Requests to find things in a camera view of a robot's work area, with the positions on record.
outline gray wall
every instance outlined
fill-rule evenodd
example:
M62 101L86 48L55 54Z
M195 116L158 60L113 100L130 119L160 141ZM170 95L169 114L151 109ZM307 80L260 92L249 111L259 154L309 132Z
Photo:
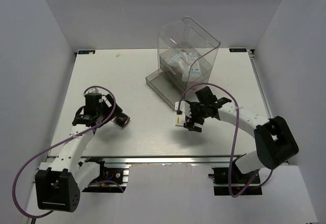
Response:
M73 50L155 48L160 27L190 15L222 47L255 48L281 0L46 0Z
M319 223L326 223L326 0L282 0L259 42L256 61L274 115L284 116L300 152Z
M0 0L0 13L0 222L6 224L22 220L12 182L27 159L50 145L74 55L45 0ZM18 183L22 207L40 161Z

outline transparent dispenser bin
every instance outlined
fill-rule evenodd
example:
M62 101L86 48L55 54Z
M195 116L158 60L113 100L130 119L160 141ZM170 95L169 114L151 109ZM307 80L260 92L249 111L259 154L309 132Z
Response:
M162 27L157 35L158 70L146 77L150 86L172 109L184 91L208 82L220 42L190 17ZM196 86L186 99L195 101Z

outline clear plastic container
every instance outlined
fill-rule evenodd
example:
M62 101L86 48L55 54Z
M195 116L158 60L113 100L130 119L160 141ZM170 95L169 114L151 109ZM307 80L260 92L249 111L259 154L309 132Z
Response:
M219 46L220 42L190 17L162 27L157 35L158 70L146 77L146 83L174 109L187 88L208 82ZM189 91L186 99L193 101L200 88Z

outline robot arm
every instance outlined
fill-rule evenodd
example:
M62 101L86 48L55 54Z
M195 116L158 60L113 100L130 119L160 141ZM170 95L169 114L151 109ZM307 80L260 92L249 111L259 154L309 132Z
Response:
M230 99L217 99L209 87L195 93L199 102L182 101L180 109L179 103L176 103L176 126L201 132L199 125L203 125L208 117L236 125L237 108ZM268 119L243 108L238 109L239 128L255 139L257 150L233 161L235 173L246 174L263 167L273 170L298 153L295 139L282 117Z
M110 94L105 97L110 102L110 107L98 91L85 94L85 106L76 112L72 122L70 136L73 136L74 139L63 146L48 169L38 170L35 176L35 184L40 209L75 211L79 204L80 193L91 181L101 177L100 162L85 161L78 164L86 145L96 133L96 129L80 136L75 137L74 135L98 125L110 115L114 101ZM116 105L107 122L121 114L123 114L122 109Z

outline clear plastic package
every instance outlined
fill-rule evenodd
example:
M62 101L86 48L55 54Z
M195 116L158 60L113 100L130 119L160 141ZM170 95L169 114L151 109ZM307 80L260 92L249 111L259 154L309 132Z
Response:
M208 82L220 42L190 17L162 27L157 35L158 70L146 83L172 108L183 92ZM195 98L195 87L186 99Z

